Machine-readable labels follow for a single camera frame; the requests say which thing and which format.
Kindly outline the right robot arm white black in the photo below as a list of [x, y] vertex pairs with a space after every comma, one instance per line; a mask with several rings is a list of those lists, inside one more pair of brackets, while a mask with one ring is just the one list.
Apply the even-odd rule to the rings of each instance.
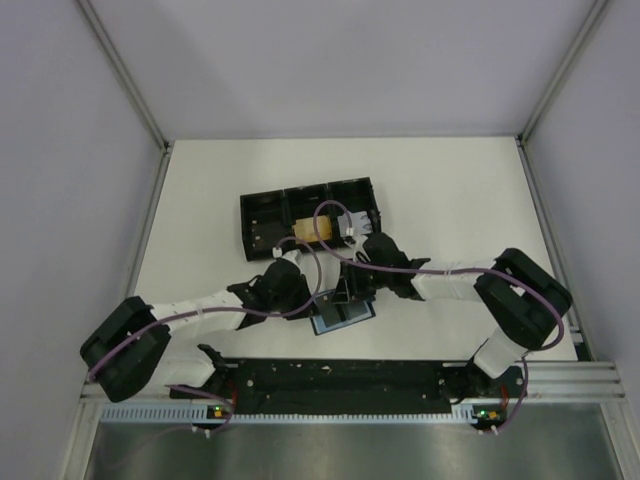
[[469, 388], [478, 395], [498, 389], [515, 361], [554, 347], [564, 336], [571, 293], [517, 248], [489, 261], [435, 266], [429, 258], [408, 258], [385, 233], [351, 233], [345, 242], [353, 252], [352, 258], [341, 260], [349, 300], [388, 289], [412, 301], [479, 302], [487, 308], [497, 327], [473, 354], [466, 372]]

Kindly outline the blue leather card holder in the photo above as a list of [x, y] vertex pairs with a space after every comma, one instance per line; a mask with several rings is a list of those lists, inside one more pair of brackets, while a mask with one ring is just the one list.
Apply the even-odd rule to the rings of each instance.
[[332, 333], [376, 316], [372, 302], [336, 304], [332, 302], [333, 293], [333, 290], [324, 291], [315, 299], [317, 312], [310, 320], [316, 336]]

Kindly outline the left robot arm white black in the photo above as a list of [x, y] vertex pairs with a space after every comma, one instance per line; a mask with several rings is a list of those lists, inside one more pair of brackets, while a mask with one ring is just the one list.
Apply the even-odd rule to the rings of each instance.
[[165, 304], [128, 297], [82, 344], [80, 356], [89, 379], [112, 402], [173, 385], [216, 396], [226, 387], [227, 374], [206, 336], [246, 329], [268, 317], [311, 317], [318, 292], [289, 253], [251, 280], [204, 297]]

